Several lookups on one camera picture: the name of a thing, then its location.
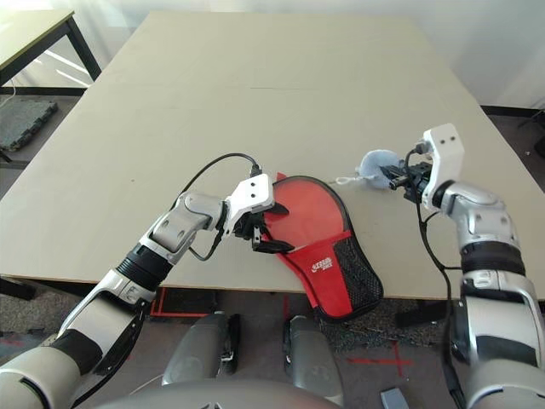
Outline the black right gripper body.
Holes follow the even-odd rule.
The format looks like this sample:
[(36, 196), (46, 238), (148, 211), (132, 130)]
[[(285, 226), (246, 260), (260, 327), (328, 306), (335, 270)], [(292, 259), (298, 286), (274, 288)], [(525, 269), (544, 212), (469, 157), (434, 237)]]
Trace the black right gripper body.
[(404, 197), (408, 200), (421, 200), (431, 175), (431, 164), (420, 162), (418, 164), (405, 166), (402, 176), (404, 182)]

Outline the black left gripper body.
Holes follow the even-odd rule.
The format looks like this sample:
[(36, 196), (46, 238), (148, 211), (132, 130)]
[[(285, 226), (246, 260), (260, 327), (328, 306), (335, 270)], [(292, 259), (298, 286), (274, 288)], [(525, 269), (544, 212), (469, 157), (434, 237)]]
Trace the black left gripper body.
[(240, 239), (250, 240), (253, 250), (264, 250), (261, 239), (265, 220), (262, 212), (244, 213), (235, 223), (232, 233)]

